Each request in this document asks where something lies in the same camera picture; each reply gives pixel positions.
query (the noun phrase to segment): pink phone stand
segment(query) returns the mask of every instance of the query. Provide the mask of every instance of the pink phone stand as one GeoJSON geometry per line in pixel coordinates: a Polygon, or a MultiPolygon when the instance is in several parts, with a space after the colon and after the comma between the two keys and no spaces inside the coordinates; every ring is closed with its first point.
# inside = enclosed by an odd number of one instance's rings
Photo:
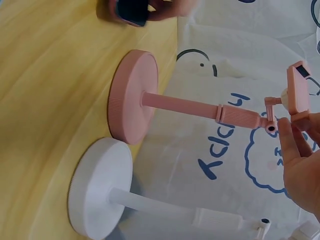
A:
{"type": "Polygon", "coordinates": [[[310,128],[310,99],[308,89],[308,77],[310,77],[308,66],[299,61],[287,69],[287,110],[291,116],[291,122],[294,123],[300,131],[306,131],[310,128]]]}
{"type": "Polygon", "coordinates": [[[274,133],[277,130],[274,105],[284,104],[286,107],[288,102],[291,120],[303,126],[309,116],[309,94],[302,72],[306,72],[304,75],[310,74],[301,66],[302,62],[298,62],[288,68],[288,89],[281,98],[264,99],[267,115],[261,117],[257,112],[240,107],[159,95],[158,67],[154,56],[150,52],[132,50],[121,61],[110,89],[107,118],[111,135],[127,144],[139,143],[149,129],[155,108],[214,119],[217,123],[243,128],[260,127],[268,133],[274,133]]]}

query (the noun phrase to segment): finger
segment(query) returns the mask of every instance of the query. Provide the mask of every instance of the finger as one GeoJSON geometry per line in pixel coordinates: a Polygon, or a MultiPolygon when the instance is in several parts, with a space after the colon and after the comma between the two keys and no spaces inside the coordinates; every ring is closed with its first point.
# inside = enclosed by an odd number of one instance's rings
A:
{"type": "Polygon", "coordinates": [[[320,146],[320,133],[314,129],[311,128],[310,130],[306,131],[306,133],[309,135],[309,137],[315,141],[315,143],[320,146]]]}
{"type": "Polygon", "coordinates": [[[291,124],[287,118],[278,121],[279,138],[284,167],[294,159],[300,158],[300,153],[291,129],[291,124]]]}
{"type": "Polygon", "coordinates": [[[161,6],[155,7],[155,11],[149,12],[149,21],[161,21],[164,19],[169,19],[178,16],[177,9],[171,1],[162,1],[161,6]]]}
{"type": "Polygon", "coordinates": [[[310,113],[309,119],[312,125],[318,133],[320,133],[320,112],[319,113],[310,113]]]}
{"type": "Polygon", "coordinates": [[[291,125],[291,129],[292,129],[293,138],[299,150],[300,156],[305,158],[310,157],[313,154],[313,151],[310,145],[307,143],[302,132],[293,124],[291,125]]]}
{"type": "Polygon", "coordinates": [[[163,0],[150,0],[149,5],[152,6],[154,9],[163,8],[165,5],[165,1],[163,0]]]}

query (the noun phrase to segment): wooden table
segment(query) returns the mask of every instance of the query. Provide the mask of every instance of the wooden table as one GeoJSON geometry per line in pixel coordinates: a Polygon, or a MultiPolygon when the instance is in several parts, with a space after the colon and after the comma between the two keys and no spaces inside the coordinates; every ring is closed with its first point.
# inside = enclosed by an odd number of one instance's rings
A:
{"type": "Polygon", "coordinates": [[[131,49],[150,51],[160,92],[171,77],[176,19],[135,28],[101,19],[103,8],[92,0],[0,5],[2,240],[86,239],[69,224],[68,187],[89,145],[110,136],[106,105],[118,63],[131,49]]]}

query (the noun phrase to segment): hand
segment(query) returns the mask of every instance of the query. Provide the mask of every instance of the hand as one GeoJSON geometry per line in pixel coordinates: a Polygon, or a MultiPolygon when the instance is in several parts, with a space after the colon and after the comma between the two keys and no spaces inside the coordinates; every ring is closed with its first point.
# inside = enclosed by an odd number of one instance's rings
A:
{"type": "MultiPolygon", "coordinates": [[[[320,113],[310,114],[307,134],[320,144],[320,113]]],[[[278,121],[284,186],[291,199],[320,221],[320,150],[313,153],[302,133],[286,118],[278,121]]]]}
{"type": "Polygon", "coordinates": [[[149,12],[149,21],[161,21],[173,17],[186,17],[196,7],[199,0],[150,0],[155,11],[149,12]]]}

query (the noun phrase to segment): blue cartoon outline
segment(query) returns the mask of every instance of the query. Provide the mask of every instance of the blue cartoon outline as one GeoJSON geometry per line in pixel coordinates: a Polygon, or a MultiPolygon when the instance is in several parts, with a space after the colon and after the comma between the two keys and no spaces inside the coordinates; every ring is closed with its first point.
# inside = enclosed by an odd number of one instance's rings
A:
{"type": "Polygon", "coordinates": [[[259,129],[260,129],[260,127],[259,127],[259,128],[256,128],[256,129],[253,129],[253,130],[251,131],[251,133],[250,133],[250,143],[249,143],[249,145],[246,147],[245,152],[244,152],[244,160],[245,160],[245,169],[244,169],[244,171],[245,171],[246,175],[253,181],[254,185],[256,185],[258,188],[268,189],[269,191],[271,191],[271,192],[274,193],[274,194],[282,194],[282,193],[284,193],[284,194],[290,199],[290,196],[289,196],[289,194],[288,194],[288,192],[287,192],[287,190],[286,190],[285,188],[275,189],[275,188],[273,188],[272,186],[270,186],[270,185],[268,185],[268,184],[260,184],[260,183],[257,181],[257,178],[254,177],[254,176],[250,173],[250,171],[249,171],[250,161],[249,161],[248,155],[249,155],[249,151],[250,151],[251,147],[252,147],[253,145],[255,145],[254,135],[255,135],[255,132],[256,132],[257,130],[259,130],[259,129]]]}

